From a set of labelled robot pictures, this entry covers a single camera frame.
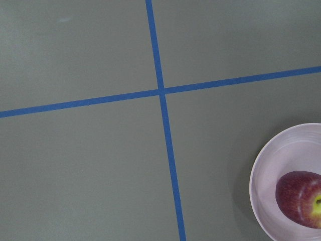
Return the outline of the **red apple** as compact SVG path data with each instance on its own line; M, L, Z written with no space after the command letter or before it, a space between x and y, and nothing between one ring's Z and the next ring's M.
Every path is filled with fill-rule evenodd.
M275 199L288 219L320 229L320 174L308 171L284 174L277 181Z

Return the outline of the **pink plate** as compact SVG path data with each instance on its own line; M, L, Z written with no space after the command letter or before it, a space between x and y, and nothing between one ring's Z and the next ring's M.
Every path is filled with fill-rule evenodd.
M283 130L261 149L249 179L255 218L272 240L320 240L320 230L287 218L275 200L277 181L291 171L320 174L320 124L306 123Z

